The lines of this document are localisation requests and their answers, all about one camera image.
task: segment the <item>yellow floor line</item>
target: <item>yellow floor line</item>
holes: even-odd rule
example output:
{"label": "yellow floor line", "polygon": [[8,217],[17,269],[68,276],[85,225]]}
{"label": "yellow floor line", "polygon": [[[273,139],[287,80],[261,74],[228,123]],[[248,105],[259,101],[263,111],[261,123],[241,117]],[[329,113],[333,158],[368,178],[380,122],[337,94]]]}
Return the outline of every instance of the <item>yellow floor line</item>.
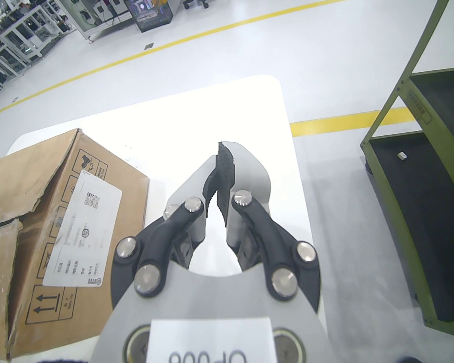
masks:
{"label": "yellow floor line", "polygon": [[7,107],[4,107],[4,108],[0,109],[0,113],[3,112],[3,111],[6,111],[7,109],[10,109],[10,108],[14,107],[15,105],[21,104],[22,102],[25,102],[27,100],[30,100],[31,98],[37,97],[38,95],[42,95],[42,94],[44,94],[46,92],[49,92],[50,90],[54,90],[55,88],[58,88],[60,86],[64,86],[64,85],[66,85],[68,83],[71,83],[71,82],[73,82],[75,80],[82,79],[82,78],[85,78],[86,76],[89,76],[91,74],[98,73],[99,71],[104,71],[105,69],[112,68],[113,66],[117,66],[117,65],[123,64],[125,62],[132,61],[133,59],[144,57],[145,55],[153,54],[155,52],[158,52],[158,51],[161,51],[161,50],[165,50],[166,48],[174,47],[175,45],[187,43],[189,41],[196,40],[196,39],[199,39],[199,38],[202,38],[202,37],[205,37],[205,36],[209,36],[209,35],[214,34],[214,33],[219,33],[221,31],[226,31],[226,30],[229,30],[229,29],[238,28],[239,26],[248,25],[250,23],[259,22],[259,21],[262,21],[262,20],[265,20],[265,19],[270,19],[270,18],[274,18],[274,17],[280,17],[281,15],[291,14],[293,12],[303,11],[303,10],[307,10],[307,9],[310,9],[310,8],[321,7],[323,5],[329,5],[329,4],[334,4],[336,2],[343,2],[343,1],[348,1],[348,0],[323,0],[323,1],[318,1],[318,2],[312,2],[310,4],[299,5],[298,7],[292,7],[292,8],[280,10],[280,11],[277,11],[277,12],[271,12],[270,14],[265,14],[265,15],[260,15],[258,17],[245,19],[245,20],[242,20],[240,22],[234,22],[234,23],[231,23],[229,25],[220,26],[218,28],[211,29],[209,31],[203,31],[201,33],[197,33],[197,34],[194,34],[192,36],[185,37],[183,39],[176,40],[176,41],[173,41],[171,43],[167,43],[165,45],[161,45],[160,47],[155,47],[155,48],[151,48],[151,49],[146,50],[146,51],[142,51],[142,52],[140,52],[138,54],[135,54],[135,55],[132,55],[130,57],[120,59],[119,61],[117,60],[115,62],[111,62],[110,64],[107,64],[107,65],[104,65],[104,66],[100,66],[99,68],[92,69],[92,70],[84,72],[82,74],[78,74],[77,76],[74,76],[73,78],[61,81],[60,83],[57,83],[57,84],[55,84],[53,86],[44,88],[43,90],[41,90],[39,92],[36,92],[36,93],[34,93],[32,95],[29,95],[28,97],[22,98],[21,100],[17,100],[13,104],[10,104]]}
{"label": "yellow floor line", "polygon": [[[379,111],[354,113],[351,115],[334,116],[332,118],[314,119],[291,123],[293,137],[301,135],[315,135],[323,133],[341,132],[343,130],[361,129],[372,126]],[[392,108],[381,124],[396,124],[414,121],[414,117],[407,109]]]}

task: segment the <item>white label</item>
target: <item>white label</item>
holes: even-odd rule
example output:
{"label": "white label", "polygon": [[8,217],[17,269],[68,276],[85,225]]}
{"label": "white label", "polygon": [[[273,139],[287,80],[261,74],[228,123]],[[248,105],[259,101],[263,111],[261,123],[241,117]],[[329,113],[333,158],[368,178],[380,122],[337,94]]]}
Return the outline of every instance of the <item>white label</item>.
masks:
{"label": "white label", "polygon": [[152,320],[146,363],[277,363],[269,318]]}
{"label": "white label", "polygon": [[47,264],[43,285],[100,287],[123,192],[81,171]]}

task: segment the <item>cardboard box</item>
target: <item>cardboard box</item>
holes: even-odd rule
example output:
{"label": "cardboard box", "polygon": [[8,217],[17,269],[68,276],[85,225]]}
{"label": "cardboard box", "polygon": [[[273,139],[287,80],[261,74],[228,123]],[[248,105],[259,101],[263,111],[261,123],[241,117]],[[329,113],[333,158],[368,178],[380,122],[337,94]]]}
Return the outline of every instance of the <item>cardboard box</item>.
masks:
{"label": "cardboard box", "polygon": [[[46,287],[42,279],[82,170],[123,192],[104,277],[100,286]],[[112,254],[120,239],[142,230],[148,183],[79,129],[0,159],[0,359],[100,334],[112,312]]]}

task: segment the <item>white floor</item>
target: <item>white floor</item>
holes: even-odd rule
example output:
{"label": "white floor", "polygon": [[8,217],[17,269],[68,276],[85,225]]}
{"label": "white floor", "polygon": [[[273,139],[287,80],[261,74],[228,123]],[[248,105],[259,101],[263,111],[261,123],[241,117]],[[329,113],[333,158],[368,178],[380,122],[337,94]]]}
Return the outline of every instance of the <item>white floor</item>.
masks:
{"label": "white floor", "polygon": [[[69,35],[0,92],[0,109],[73,76],[187,36],[321,0],[210,0],[146,33],[134,25],[88,44]],[[0,113],[0,157],[20,135],[177,92],[270,74],[290,121],[379,109],[436,0],[348,0],[262,20],[130,60]],[[454,66],[454,0],[417,69]],[[454,361],[454,337],[422,325],[358,147],[366,130],[295,138],[329,335],[343,362]]]}

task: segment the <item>cart wheel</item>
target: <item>cart wheel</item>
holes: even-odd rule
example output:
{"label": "cart wheel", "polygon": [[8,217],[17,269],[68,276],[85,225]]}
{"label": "cart wheel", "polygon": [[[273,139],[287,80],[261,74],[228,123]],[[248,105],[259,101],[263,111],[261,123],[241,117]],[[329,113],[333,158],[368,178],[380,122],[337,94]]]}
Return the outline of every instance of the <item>cart wheel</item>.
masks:
{"label": "cart wheel", "polygon": [[367,170],[368,173],[373,175],[372,169],[371,169],[371,167],[370,167],[370,165],[368,164],[367,161],[365,161],[365,169]]}
{"label": "cart wheel", "polygon": [[401,358],[397,363],[422,363],[422,362],[417,358],[413,358],[412,356],[405,356]]}

